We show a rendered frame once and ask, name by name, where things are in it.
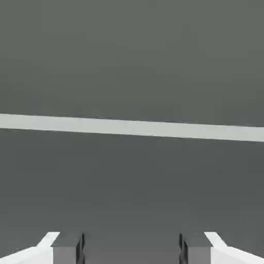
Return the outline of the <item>grey cabinet door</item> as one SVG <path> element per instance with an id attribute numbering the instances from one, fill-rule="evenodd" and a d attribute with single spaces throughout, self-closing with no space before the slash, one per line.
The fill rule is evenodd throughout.
<path id="1" fill-rule="evenodd" d="M 0 130 L 0 256 L 50 231 L 91 264 L 176 264 L 204 231 L 264 257 L 264 143 Z"/>
<path id="2" fill-rule="evenodd" d="M 264 0 L 0 0 L 0 113 L 264 126 Z"/>

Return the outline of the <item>grey and white cabinet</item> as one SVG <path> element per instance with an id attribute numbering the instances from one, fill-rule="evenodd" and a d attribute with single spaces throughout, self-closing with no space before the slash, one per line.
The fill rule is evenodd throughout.
<path id="1" fill-rule="evenodd" d="M 0 130 L 264 143 L 264 126 L 214 125 L 0 113 Z M 91 235 L 88 235 L 90 263 Z"/>

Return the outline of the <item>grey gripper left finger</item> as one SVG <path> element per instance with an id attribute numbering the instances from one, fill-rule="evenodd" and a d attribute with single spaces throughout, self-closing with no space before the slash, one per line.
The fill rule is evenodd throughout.
<path id="1" fill-rule="evenodd" d="M 0 264 L 85 264 L 85 233 L 48 232 L 37 245 L 0 257 Z"/>

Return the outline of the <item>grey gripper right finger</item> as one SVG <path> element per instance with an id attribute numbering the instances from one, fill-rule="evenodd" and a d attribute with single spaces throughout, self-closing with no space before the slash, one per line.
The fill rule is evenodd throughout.
<path id="1" fill-rule="evenodd" d="M 264 258 L 228 246 L 216 232 L 179 234 L 178 264 L 264 264 Z"/>

